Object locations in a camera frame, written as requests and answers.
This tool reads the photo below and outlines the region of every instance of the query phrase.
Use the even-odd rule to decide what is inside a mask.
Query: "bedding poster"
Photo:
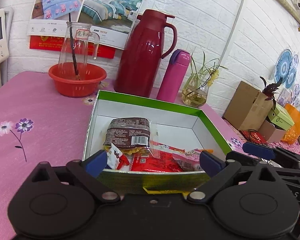
[[[123,49],[142,0],[35,0],[28,35],[64,37],[73,22],[91,24],[100,43]]]

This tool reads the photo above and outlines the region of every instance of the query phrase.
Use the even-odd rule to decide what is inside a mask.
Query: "metal screw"
[[[205,193],[203,193],[201,191],[193,191],[189,194],[189,196],[190,196],[190,198],[197,199],[197,200],[201,200],[206,197]]]
[[[107,191],[101,195],[105,200],[115,200],[118,197],[118,194],[112,191]]]

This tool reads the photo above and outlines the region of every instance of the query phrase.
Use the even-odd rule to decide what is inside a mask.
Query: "plastic bowl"
[[[59,77],[58,64],[52,66],[48,72],[53,79],[56,90],[67,97],[85,97],[92,94],[100,81],[107,77],[107,72],[96,65],[87,64],[86,80],[70,80]]]

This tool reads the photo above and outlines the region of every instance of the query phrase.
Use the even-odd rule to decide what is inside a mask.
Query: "red thermos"
[[[132,32],[120,60],[114,90],[141,97],[149,97],[161,59],[170,54],[177,43],[177,29],[167,23],[167,15],[155,10],[145,10],[138,15],[141,20]],[[164,28],[173,30],[170,49],[162,54]]]

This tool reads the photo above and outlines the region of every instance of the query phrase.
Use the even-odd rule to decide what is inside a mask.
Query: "green and white box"
[[[204,112],[197,108],[116,92],[99,91],[93,106],[83,160],[103,149],[107,128],[114,118],[143,117],[157,124],[157,141],[185,149],[213,149],[225,160],[230,146]],[[190,191],[209,177],[204,171],[139,172],[104,169],[98,180],[119,193],[147,190]]]

